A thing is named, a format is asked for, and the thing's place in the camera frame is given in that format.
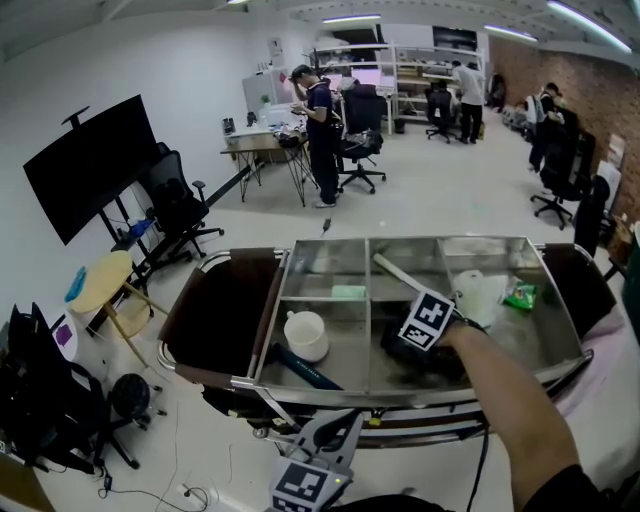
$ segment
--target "metal cart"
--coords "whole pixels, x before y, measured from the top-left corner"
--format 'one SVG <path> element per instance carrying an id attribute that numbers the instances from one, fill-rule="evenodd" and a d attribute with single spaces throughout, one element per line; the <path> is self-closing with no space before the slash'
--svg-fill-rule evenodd
<path id="1" fill-rule="evenodd" d="M 417 292 L 379 268 L 376 253 L 445 296 L 452 296 L 453 278 L 470 269 L 536 284 L 534 309 L 501 307 L 489 334 L 552 398 L 589 363 L 592 354 L 580 339 L 615 305 L 591 257 L 571 244 L 534 247 L 523 237 L 304 240 L 292 250 L 222 251 L 203 259 L 160 333 L 158 360 L 204 384 L 209 403 L 245 418 L 258 437 L 282 438 L 320 410 L 346 407 L 365 414 L 362 447 L 479 434 L 484 416 L 464 373 L 407 378 L 407 368 L 381 347 L 385 325 Z M 366 293 L 335 298 L 335 285 L 363 286 Z M 342 391 L 315 389 L 270 357 L 273 343 L 286 346 L 286 313 L 303 310 L 325 321 L 330 350 L 315 369 Z"/>

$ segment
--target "brick wall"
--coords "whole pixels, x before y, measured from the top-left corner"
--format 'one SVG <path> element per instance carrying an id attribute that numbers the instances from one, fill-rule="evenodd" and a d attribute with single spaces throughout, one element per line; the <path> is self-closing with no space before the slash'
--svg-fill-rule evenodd
<path id="1" fill-rule="evenodd" d="M 593 170 L 606 156 L 612 133 L 626 141 L 622 183 L 614 210 L 640 220 L 640 78 L 626 66 L 570 53 L 542 52 L 491 37 L 491 61 L 507 83 L 507 103 L 555 82 L 567 108 L 596 138 Z"/>

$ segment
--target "white wall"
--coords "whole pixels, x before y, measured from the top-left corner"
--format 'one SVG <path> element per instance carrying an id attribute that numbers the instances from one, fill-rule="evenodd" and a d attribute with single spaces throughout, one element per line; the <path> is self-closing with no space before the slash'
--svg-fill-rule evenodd
<path id="1" fill-rule="evenodd" d="M 127 18 L 75 32 L 4 64 L 0 77 L 0 319 L 37 301 L 63 305 L 77 269 L 113 242 L 99 218 L 65 247 L 22 166 L 68 128 L 61 121 L 141 93 L 158 141 L 180 151 L 188 181 L 209 194 L 235 168 L 221 119 L 246 115 L 241 80 L 253 70 L 242 13 L 168 13 Z M 123 200 L 140 209 L 130 191 Z M 110 215 L 120 218 L 115 209 Z"/>
<path id="2" fill-rule="evenodd" d="M 251 48 L 254 70 L 258 62 L 269 62 L 267 41 L 280 37 L 285 66 L 289 71 L 307 62 L 304 54 L 314 46 L 320 35 L 329 34 L 317 23 L 292 20 L 281 12 L 274 11 L 269 4 L 252 3 L 249 6 L 251 23 Z"/>

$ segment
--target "white paper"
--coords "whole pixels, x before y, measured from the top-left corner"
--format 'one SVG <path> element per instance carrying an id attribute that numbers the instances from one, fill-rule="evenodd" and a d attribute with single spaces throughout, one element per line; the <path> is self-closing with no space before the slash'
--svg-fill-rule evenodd
<path id="1" fill-rule="evenodd" d="M 611 211 L 613 207 L 613 201 L 616 198 L 616 193 L 618 192 L 618 187 L 620 186 L 620 179 L 622 175 L 620 171 L 616 169 L 615 165 L 610 162 L 605 162 L 604 160 L 600 160 L 600 164 L 598 165 L 598 176 L 602 176 L 609 185 L 609 199 L 605 203 L 605 209 Z"/>

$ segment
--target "person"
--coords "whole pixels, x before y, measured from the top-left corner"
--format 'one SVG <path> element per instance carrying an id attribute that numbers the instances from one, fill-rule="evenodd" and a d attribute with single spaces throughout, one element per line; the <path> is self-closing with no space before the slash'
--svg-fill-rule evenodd
<path id="1" fill-rule="evenodd" d="M 558 86 L 553 82 L 549 82 L 542 91 L 540 99 L 534 98 L 534 102 L 539 102 L 538 105 L 542 110 L 542 119 L 540 119 L 539 116 L 537 118 L 535 138 L 533 139 L 533 147 L 529 154 L 530 171 L 540 172 L 540 165 L 547 153 L 549 142 L 553 137 L 555 128 L 558 123 L 561 122 L 555 104 L 555 98 L 559 92 Z"/>
<path id="2" fill-rule="evenodd" d="M 463 144 L 468 144 L 469 134 L 471 134 L 471 144 L 475 144 L 480 134 L 482 105 L 484 104 L 482 73 L 475 69 L 463 67 L 457 60 L 454 60 L 452 65 L 453 78 L 460 84 L 462 89 L 462 134 L 459 140 Z"/>
<path id="3" fill-rule="evenodd" d="M 301 65 L 293 70 L 291 78 L 294 91 L 303 104 L 294 105 L 296 114 L 307 115 L 307 136 L 311 171 L 320 187 L 320 202 L 316 208 L 334 208 L 338 193 L 338 171 L 334 158 L 334 134 L 331 126 L 333 101 L 327 83 L 320 80 L 309 66 Z"/>
<path id="4" fill-rule="evenodd" d="M 449 327 L 439 343 L 460 357 L 487 421 L 507 450 L 516 511 L 618 510 L 584 474 L 569 426 L 531 373 L 483 331 L 462 322 Z M 338 510 L 443 511 L 405 495 L 369 498 Z"/>

